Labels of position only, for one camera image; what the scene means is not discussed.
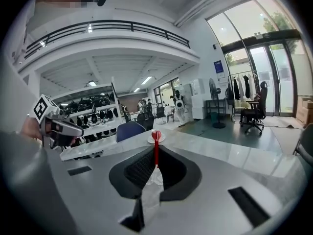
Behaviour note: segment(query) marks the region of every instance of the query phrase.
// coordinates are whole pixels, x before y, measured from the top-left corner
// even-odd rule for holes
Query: blue sign
[[[223,65],[221,61],[214,62],[216,73],[224,72]]]

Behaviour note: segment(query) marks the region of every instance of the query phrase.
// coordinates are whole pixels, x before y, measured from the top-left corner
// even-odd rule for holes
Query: clothing rack
[[[252,77],[253,77],[253,81],[254,81],[254,85],[255,85],[255,92],[257,93],[258,90],[256,88],[256,81],[255,81],[255,77],[258,77],[258,74],[257,72],[254,70],[249,70],[249,71],[244,71],[244,72],[239,72],[239,73],[234,73],[234,74],[231,74],[228,76],[227,80],[229,82],[230,80],[230,85],[231,85],[231,92],[233,93],[234,95],[234,87],[233,87],[233,80],[232,80],[232,76],[235,76],[235,75],[239,75],[239,74],[243,74],[243,73],[248,73],[248,72],[251,72],[252,73]],[[234,121],[234,117],[235,117],[235,98],[234,98],[234,103],[232,104],[232,116],[231,116],[231,120]]]

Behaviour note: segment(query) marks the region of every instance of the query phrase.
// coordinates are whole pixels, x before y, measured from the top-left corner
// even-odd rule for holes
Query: fluorescent light
[[[93,82],[93,81],[89,81],[88,83],[89,83],[91,86],[97,86],[96,83]]]
[[[160,86],[160,89],[168,87],[168,86],[169,86],[169,84],[163,84],[163,85]]]
[[[146,80],[142,82],[142,84],[147,83],[147,82],[149,81],[149,79],[150,79],[150,78],[151,78],[151,76],[148,76],[148,77],[146,78]]]
[[[91,27],[91,24],[89,24],[89,27],[88,27],[88,33],[92,33],[92,27]]]

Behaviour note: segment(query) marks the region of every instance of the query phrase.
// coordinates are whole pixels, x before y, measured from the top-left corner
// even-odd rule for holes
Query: floor
[[[223,141],[227,143],[238,144],[251,148],[257,148],[277,153],[292,154],[298,139],[301,134],[301,125],[297,125],[294,118],[278,118],[267,117],[262,135],[259,135],[259,130],[256,128],[250,129],[245,134],[248,126],[241,127],[239,120],[235,119],[232,122],[230,119],[225,119],[223,122],[226,127],[223,129],[215,129],[212,127],[210,119],[202,119],[187,123],[183,127],[179,127],[179,121],[169,121],[162,123],[160,119],[154,124],[155,129],[177,130],[187,134]]]

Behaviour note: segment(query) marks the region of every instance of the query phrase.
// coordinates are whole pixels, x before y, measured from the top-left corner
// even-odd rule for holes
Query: black metal railing
[[[61,38],[65,38],[74,34],[82,34],[89,33],[98,30],[107,30],[107,29],[119,29],[119,30],[130,30],[130,31],[141,31],[149,34],[157,35],[168,40],[175,41],[182,45],[189,46],[189,41],[177,34],[174,34],[165,29],[161,29],[152,25],[136,23],[132,21],[124,21],[124,20],[96,20],[90,22],[76,23],[67,27],[63,27],[61,29],[55,30],[40,39],[31,43],[26,49],[25,59],[30,57],[32,54],[44,48],[49,43],[53,43],[56,40]]]

